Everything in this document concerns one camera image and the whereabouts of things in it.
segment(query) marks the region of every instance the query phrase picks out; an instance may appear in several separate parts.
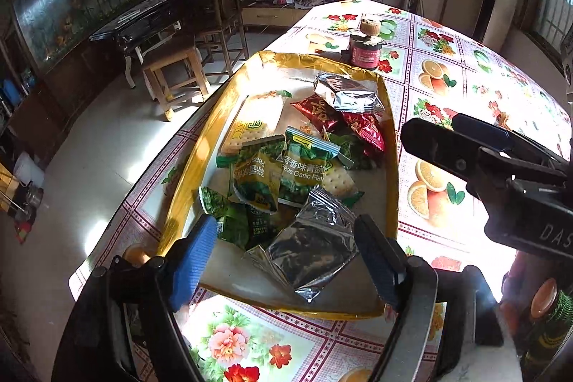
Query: floral tablecloth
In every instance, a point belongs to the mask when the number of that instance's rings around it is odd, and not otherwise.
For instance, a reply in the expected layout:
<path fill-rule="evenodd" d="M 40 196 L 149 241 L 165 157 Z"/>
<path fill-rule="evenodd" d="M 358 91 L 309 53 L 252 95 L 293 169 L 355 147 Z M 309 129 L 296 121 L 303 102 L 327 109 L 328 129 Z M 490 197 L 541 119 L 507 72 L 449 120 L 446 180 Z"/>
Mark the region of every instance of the floral tablecloth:
<path fill-rule="evenodd" d="M 340 58 L 350 31 L 364 16 L 381 21 L 386 41 L 378 70 L 385 77 L 398 138 L 398 242 L 436 268 L 458 271 L 477 265 L 499 298 L 514 251 L 485 236 L 487 213 L 465 192 L 462 180 L 402 150 L 400 128 L 412 117 L 450 128 L 452 117 L 463 112 L 525 134 L 568 159 L 569 116 L 531 78 L 482 44 L 368 0 L 315 7 L 268 49 Z M 70 278 L 74 297 L 96 266 L 109 266 L 128 246 L 157 246 L 177 173 L 214 102 L 208 100 L 180 128 L 121 203 L 94 251 Z M 444 305 L 437 304 L 417 380 L 429 377 L 444 312 Z M 198 289 L 182 332 L 207 381 L 351 382 L 367 380 L 394 319 L 388 307 L 384 316 L 362 321 L 309 319 Z M 135 357 L 141 379 L 155 380 L 145 349 L 136 345 Z"/>

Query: yellow tray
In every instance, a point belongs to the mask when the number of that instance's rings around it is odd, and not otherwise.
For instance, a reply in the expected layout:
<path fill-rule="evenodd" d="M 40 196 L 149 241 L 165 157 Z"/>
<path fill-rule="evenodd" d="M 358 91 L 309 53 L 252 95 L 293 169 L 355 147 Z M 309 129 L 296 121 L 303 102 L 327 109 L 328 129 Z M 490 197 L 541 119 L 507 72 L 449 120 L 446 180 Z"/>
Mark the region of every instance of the yellow tray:
<path fill-rule="evenodd" d="M 396 238 L 398 229 L 398 162 L 396 133 L 390 100 L 382 77 L 374 72 L 351 67 L 313 55 L 275 54 L 263 51 L 253 55 L 228 83 L 213 107 L 204 129 L 176 188 L 167 213 L 158 254 L 165 255 L 171 245 L 188 234 L 196 216 L 201 212 L 197 188 L 207 185 L 221 193 L 227 192 L 228 170 L 217 169 L 215 159 L 229 125 L 240 104 L 249 94 L 277 89 L 293 93 L 291 101 L 298 101 L 313 92 L 312 81 L 320 71 L 347 74 L 360 81 L 375 82 L 378 96 L 386 108 L 382 123 L 386 143 L 385 165 L 376 170 L 351 173 L 358 189 L 365 196 L 353 208 L 355 213 L 367 212 L 385 232 Z M 300 113 L 285 105 L 279 130 L 289 124 L 288 119 L 300 119 Z M 381 315 L 384 304 L 377 296 L 366 265 L 358 256 L 340 271 L 333 281 L 312 303 L 307 303 L 293 291 L 285 290 L 270 276 L 241 259 L 242 251 L 233 244 L 217 241 L 200 285 L 221 295 L 253 306 L 302 313 L 325 319 L 359 319 Z"/>

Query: jar lid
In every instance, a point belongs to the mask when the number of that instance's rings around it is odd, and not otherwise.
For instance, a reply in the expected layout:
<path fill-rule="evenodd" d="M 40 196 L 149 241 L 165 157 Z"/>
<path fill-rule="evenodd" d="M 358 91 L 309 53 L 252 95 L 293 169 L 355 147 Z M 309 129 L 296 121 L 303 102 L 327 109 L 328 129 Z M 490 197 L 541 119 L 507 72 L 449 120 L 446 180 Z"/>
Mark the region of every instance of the jar lid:
<path fill-rule="evenodd" d="M 380 33 L 380 22 L 372 19 L 362 19 L 360 21 L 360 31 L 368 37 L 377 37 Z"/>
<path fill-rule="evenodd" d="M 531 302 L 531 317 L 539 319 L 546 315 L 551 309 L 557 296 L 557 282 L 554 278 L 547 279 L 535 293 L 534 299 Z"/>

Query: green snack bag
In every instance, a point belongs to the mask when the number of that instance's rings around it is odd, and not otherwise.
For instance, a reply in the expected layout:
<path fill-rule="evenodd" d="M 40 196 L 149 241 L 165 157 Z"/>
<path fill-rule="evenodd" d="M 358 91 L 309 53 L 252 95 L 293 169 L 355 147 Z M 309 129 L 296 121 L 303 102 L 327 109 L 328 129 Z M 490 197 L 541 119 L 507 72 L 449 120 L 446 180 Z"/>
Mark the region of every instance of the green snack bag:
<path fill-rule="evenodd" d="M 328 140 L 340 146 L 338 160 L 347 169 L 372 169 L 374 162 L 365 155 L 365 145 L 357 135 L 329 133 Z"/>
<path fill-rule="evenodd" d="M 249 221 L 249 242 L 247 250 L 261 245 L 265 249 L 280 231 L 294 222 L 299 210 L 286 204 L 279 204 L 274 214 L 262 212 L 252 206 L 246 206 Z"/>
<path fill-rule="evenodd" d="M 358 191 L 355 194 L 351 194 L 349 197 L 341 199 L 340 201 L 344 204 L 347 208 L 352 208 L 354 205 L 359 202 L 360 198 L 364 196 L 363 191 Z"/>
<path fill-rule="evenodd" d="M 243 144 L 233 170 L 233 191 L 242 203 L 277 212 L 282 168 L 277 159 L 284 148 L 283 135 Z"/>
<path fill-rule="evenodd" d="M 279 199 L 301 207 L 312 187 L 322 184 L 326 162 L 336 157 L 340 146 L 293 127 L 286 129 L 286 144 Z"/>
<path fill-rule="evenodd" d="M 199 187 L 199 200 L 206 214 L 217 219 L 217 237 L 246 249 L 249 222 L 244 204 L 232 203 L 208 187 Z"/>
<path fill-rule="evenodd" d="M 249 242 L 246 249 L 250 250 L 256 245 L 270 242 L 275 237 L 274 227 L 270 218 L 275 214 L 262 212 L 252 206 L 246 207 L 249 221 Z"/>

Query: silver foil packet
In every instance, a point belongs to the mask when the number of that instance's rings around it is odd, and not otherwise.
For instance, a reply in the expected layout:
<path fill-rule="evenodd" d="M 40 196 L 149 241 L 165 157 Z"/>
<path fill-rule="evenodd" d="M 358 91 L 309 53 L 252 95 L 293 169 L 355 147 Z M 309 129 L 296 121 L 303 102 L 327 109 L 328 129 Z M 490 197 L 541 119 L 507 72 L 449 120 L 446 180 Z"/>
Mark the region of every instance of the silver foil packet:
<path fill-rule="evenodd" d="M 354 214 L 323 187 L 313 187 L 294 222 L 268 248 L 247 255 L 265 272 L 311 302 L 358 253 Z"/>
<path fill-rule="evenodd" d="M 314 92 L 331 107 L 342 112 L 384 112 L 376 91 L 344 75 L 320 73 L 314 80 Z"/>

